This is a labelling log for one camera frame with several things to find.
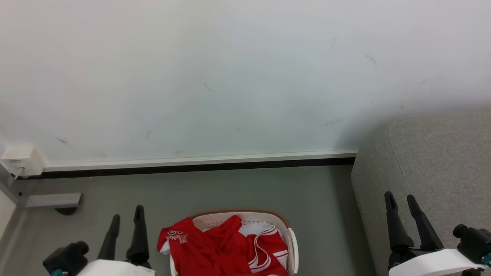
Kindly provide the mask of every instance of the electrical outlet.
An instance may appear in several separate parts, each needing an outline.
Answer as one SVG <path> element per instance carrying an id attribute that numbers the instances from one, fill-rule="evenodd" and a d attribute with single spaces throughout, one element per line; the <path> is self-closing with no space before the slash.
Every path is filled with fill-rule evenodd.
<path id="1" fill-rule="evenodd" d="M 17 174 L 24 168 L 22 175 L 40 175 L 44 170 L 44 160 L 32 145 L 8 146 L 0 161 L 12 174 Z"/>

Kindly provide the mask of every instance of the black baseboard strip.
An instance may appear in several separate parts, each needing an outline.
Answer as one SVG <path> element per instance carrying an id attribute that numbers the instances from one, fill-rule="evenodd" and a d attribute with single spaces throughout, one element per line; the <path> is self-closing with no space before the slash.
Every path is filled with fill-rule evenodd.
<path id="1" fill-rule="evenodd" d="M 185 171 L 206 171 L 206 170 L 272 168 L 272 167 L 336 166 L 336 165 L 353 165 L 354 163 L 355 163 L 354 157 L 346 157 L 346 158 L 326 158 L 326 159 L 308 159 L 308 160 L 243 162 L 243 163 L 229 163 L 229 164 L 225 163 L 225 164 L 205 164 L 205 165 L 186 165 L 186 166 L 48 171 L 48 172 L 43 172 L 41 175 L 31 176 L 28 178 L 19 177 L 18 180 L 93 177 L 93 176 L 109 176 L 109 175 L 185 172 Z"/>

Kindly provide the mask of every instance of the laundry basket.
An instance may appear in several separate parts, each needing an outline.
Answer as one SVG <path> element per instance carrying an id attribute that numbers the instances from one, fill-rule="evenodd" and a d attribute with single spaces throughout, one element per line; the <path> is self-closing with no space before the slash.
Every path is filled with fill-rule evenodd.
<path id="1" fill-rule="evenodd" d="M 267 222 L 276 226 L 283 233 L 284 242 L 288 247 L 288 261 L 286 265 L 288 276 L 297 276 L 297 271 L 299 270 L 299 246 L 295 233 L 282 215 L 266 210 L 231 209 L 199 213 L 191 218 L 194 225 L 198 229 L 203 230 L 218 227 L 233 215 L 239 216 L 242 219 L 243 225 Z M 178 276 L 172 254 L 170 255 L 170 273 L 172 276 Z"/>

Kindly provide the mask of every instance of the metal bracket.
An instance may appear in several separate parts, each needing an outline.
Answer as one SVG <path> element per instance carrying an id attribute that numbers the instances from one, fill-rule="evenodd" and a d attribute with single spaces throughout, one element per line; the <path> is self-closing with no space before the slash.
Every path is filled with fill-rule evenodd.
<path id="1" fill-rule="evenodd" d="M 15 180 L 3 166 L 0 166 L 0 190 L 4 192 L 19 209 L 80 207 L 82 193 L 29 195 L 17 185 L 17 181 L 18 180 Z"/>

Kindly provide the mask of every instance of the gray sofa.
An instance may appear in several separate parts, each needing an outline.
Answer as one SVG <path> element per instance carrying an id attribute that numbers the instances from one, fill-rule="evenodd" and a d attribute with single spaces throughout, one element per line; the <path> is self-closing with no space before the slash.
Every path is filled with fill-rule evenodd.
<path id="1" fill-rule="evenodd" d="M 352 182 L 378 275 L 388 275 L 390 255 L 386 191 L 394 194 L 417 247 L 408 194 L 416 197 L 443 245 L 456 248 L 452 231 L 458 224 L 491 230 L 491 112 L 411 117 L 381 126 L 361 146 Z"/>

